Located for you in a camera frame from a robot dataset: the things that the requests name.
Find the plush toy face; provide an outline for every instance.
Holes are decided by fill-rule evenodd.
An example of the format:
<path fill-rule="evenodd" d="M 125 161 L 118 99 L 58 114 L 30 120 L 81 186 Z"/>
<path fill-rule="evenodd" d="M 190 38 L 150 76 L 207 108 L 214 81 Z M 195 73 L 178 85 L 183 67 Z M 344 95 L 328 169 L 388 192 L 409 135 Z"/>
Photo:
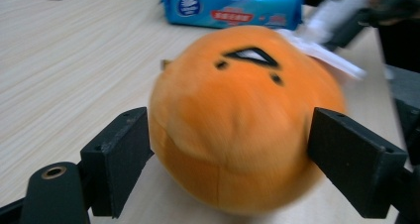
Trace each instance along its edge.
<path fill-rule="evenodd" d="M 344 112 L 316 60 L 258 26 L 220 30 L 167 65 L 150 104 L 152 146 L 193 196 L 257 214 L 296 199 L 321 176 L 306 155 L 314 107 Z"/>

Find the orange plush toy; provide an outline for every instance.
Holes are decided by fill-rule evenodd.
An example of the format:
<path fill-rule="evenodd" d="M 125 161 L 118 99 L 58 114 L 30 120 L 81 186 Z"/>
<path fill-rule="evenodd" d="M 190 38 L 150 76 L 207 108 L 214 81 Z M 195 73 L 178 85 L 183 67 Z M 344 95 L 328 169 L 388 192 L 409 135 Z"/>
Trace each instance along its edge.
<path fill-rule="evenodd" d="M 264 27 L 220 30 L 157 79 L 152 146 L 199 200 L 226 212 L 264 213 L 321 176 L 306 154 L 314 107 L 345 110 L 340 86 L 320 62 Z"/>

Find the light wood tabletop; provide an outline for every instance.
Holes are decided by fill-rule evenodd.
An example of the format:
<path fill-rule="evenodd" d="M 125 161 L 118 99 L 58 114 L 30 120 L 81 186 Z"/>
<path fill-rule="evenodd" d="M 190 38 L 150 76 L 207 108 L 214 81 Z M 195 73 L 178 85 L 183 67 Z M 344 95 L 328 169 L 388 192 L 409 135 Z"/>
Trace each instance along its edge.
<path fill-rule="evenodd" d="M 148 106 L 160 61 L 215 29 L 174 26 L 159 0 L 0 0 L 0 206 L 25 196 L 39 168 L 79 151 L 119 114 Z M 345 87 L 349 116 L 402 147 L 374 30 L 340 54 L 367 71 Z M 119 219 L 92 223 L 393 223 L 362 218 L 325 178 L 273 213 L 213 210 L 152 157 Z"/>

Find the black eye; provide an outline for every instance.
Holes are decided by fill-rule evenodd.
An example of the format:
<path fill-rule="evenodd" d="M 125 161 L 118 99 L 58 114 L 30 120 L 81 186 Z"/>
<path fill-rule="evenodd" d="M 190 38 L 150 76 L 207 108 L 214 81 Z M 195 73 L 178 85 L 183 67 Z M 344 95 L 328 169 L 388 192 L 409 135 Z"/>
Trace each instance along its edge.
<path fill-rule="evenodd" d="M 271 73 L 269 76 L 271 77 L 271 80 L 272 80 L 275 84 L 277 84 L 277 85 L 284 85 L 284 84 L 283 84 L 283 80 L 281 80 L 281 78 L 280 78 L 277 74 L 275 74 L 275 73 Z"/>
<path fill-rule="evenodd" d="M 225 69 L 228 67 L 228 63 L 225 61 L 219 61 L 216 63 L 217 69 Z"/>

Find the toy tag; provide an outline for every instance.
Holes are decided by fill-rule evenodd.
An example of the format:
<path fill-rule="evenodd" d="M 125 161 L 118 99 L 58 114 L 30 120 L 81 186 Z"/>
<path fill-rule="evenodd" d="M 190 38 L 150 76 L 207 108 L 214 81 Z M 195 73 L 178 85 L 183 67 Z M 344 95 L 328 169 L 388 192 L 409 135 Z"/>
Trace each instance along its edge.
<path fill-rule="evenodd" d="M 320 45 L 296 37 L 289 30 L 279 29 L 276 31 L 306 55 L 316 57 L 327 63 L 325 67 L 334 75 L 340 84 L 352 85 L 365 77 L 366 72 L 364 70 Z"/>

